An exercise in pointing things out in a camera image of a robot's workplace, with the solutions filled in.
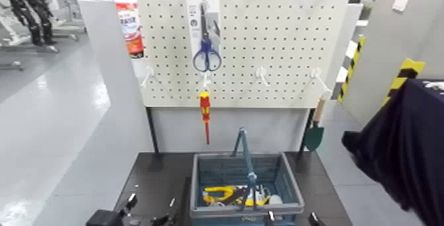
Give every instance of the basket handle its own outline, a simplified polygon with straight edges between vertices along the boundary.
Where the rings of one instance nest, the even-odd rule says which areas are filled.
[[[242,141],[242,146],[244,148],[243,155],[246,163],[246,168],[248,170],[248,188],[244,192],[244,197],[242,199],[242,205],[240,206],[239,211],[244,210],[245,202],[247,199],[250,190],[253,189],[253,210],[258,210],[256,203],[256,179],[258,176],[254,173],[253,164],[250,157],[250,152],[248,151],[248,143],[246,142],[246,130],[242,127],[239,129],[239,133],[237,134],[235,149],[231,153],[231,157],[235,157],[237,154],[237,149],[239,147],[239,142]]]

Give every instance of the trowel wooden handle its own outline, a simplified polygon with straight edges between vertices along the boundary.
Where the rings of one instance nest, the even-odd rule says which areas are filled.
[[[314,115],[313,121],[319,122],[320,116],[322,115],[322,110],[324,109],[325,100],[320,99],[318,106],[316,107],[316,114]]]

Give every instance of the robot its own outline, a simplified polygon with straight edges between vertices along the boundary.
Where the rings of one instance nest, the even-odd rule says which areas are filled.
[[[32,9],[40,17],[41,27],[43,31],[43,40],[47,45],[52,45],[55,42],[52,40],[52,24],[50,22],[50,17],[52,13],[48,8],[48,4],[45,0],[9,0],[11,2],[12,12],[18,18],[23,26],[27,26],[31,33],[31,41],[36,46],[42,46],[42,39],[40,36],[40,27],[31,11],[26,6],[27,2]]]

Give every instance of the wall switch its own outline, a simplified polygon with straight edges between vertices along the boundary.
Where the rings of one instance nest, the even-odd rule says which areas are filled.
[[[394,0],[392,9],[398,12],[404,12],[406,9],[408,0]]]

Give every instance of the scissors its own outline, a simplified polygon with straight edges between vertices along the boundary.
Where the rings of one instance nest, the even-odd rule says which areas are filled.
[[[193,65],[194,68],[201,72],[215,71],[221,67],[222,59],[219,53],[211,46],[203,4],[200,5],[200,23],[202,27],[202,39],[200,41],[200,50],[193,58]]]

